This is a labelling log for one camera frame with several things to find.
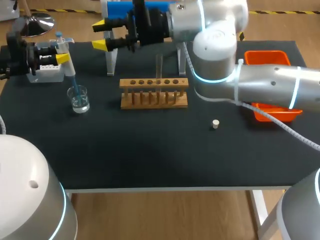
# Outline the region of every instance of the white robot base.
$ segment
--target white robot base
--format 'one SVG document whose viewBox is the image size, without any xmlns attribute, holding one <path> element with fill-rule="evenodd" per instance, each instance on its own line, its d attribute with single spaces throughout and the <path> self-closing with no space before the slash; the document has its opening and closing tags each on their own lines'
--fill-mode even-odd
<svg viewBox="0 0 320 240">
<path fill-rule="evenodd" d="M 76 212 L 44 155 L 16 136 L 0 142 L 0 239 L 76 239 Z"/>
</svg>

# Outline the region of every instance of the black tabletop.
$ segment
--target black tabletop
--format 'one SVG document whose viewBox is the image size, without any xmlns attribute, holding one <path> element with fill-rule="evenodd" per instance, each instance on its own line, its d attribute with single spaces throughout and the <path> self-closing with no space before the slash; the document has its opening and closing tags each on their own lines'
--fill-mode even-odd
<svg viewBox="0 0 320 240">
<path fill-rule="evenodd" d="M 293 66 L 305 66 L 292 41 L 239 42 L 237 59 L 248 50 L 282 50 Z M 155 78 L 157 53 L 163 77 L 178 77 L 172 43 L 120 49 L 114 77 L 90 43 L 70 53 L 77 83 L 88 89 L 87 113 L 72 112 L 68 80 L 13 77 L 0 96 L 7 134 L 37 146 L 66 189 L 290 186 L 320 167 L 317 151 L 273 123 L 258 124 L 250 110 L 202 101 L 191 78 L 186 109 L 121 110 L 119 79 Z M 319 122 L 320 113 L 304 112 L 291 127 L 320 143 Z"/>
</svg>

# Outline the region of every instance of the wooden test tube rack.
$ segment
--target wooden test tube rack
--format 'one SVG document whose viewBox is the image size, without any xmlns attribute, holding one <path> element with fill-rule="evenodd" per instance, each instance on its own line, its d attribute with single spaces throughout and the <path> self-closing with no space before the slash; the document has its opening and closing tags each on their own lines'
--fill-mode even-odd
<svg viewBox="0 0 320 240">
<path fill-rule="evenodd" d="M 129 78 L 120 79 L 121 109 L 172 109 L 187 108 L 185 90 L 187 78 Z"/>
</svg>

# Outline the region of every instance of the wooden floor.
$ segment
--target wooden floor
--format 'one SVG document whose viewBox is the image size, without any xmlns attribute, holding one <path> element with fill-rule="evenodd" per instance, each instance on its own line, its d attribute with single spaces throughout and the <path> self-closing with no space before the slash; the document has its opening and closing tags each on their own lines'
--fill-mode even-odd
<svg viewBox="0 0 320 240">
<path fill-rule="evenodd" d="M 31 9 L 100 11 L 90 0 L 28 0 Z M 248 0 L 250 10 L 320 11 L 319 0 Z M 77 42 L 98 40 L 91 25 L 99 15 L 51 13 L 56 29 Z M 294 40 L 308 67 L 320 68 L 320 15 L 250 15 L 246 40 Z M 0 45 L 12 21 L 0 22 Z M 118 29 L 118 35 L 124 30 Z M 28 41 L 54 39 L 54 31 Z M 0 82 L 0 91 L 4 81 Z M 281 190 L 263 192 L 268 211 Z M 256 229 L 244 191 L 78 194 L 78 240 L 255 240 Z M 280 240 L 277 233 L 274 240 Z"/>
</svg>

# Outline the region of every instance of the white table frame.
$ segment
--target white table frame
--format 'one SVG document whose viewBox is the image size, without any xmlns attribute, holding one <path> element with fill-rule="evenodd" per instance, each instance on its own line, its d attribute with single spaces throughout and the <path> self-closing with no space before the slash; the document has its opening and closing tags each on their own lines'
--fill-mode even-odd
<svg viewBox="0 0 320 240">
<path fill-rule="evenodd" d="M 72 194 L 84 193 L 141 193 L 141 192 L 178 192 L 178 191 L 249 191 L 254 218 L 258 228 L 258 237 L 260 240 L 268 240 L 278 229 L 276 218 L 276 207 L 268 217 L 266 202 L 263 190 L 286 190 L 289 186 L 261 186 L 261 187 L 133 187 L 133 188 L 97 188 L 97 189 L 69 189 L 66 190 L 68 197 L 72 198 Z"/>
</svg>

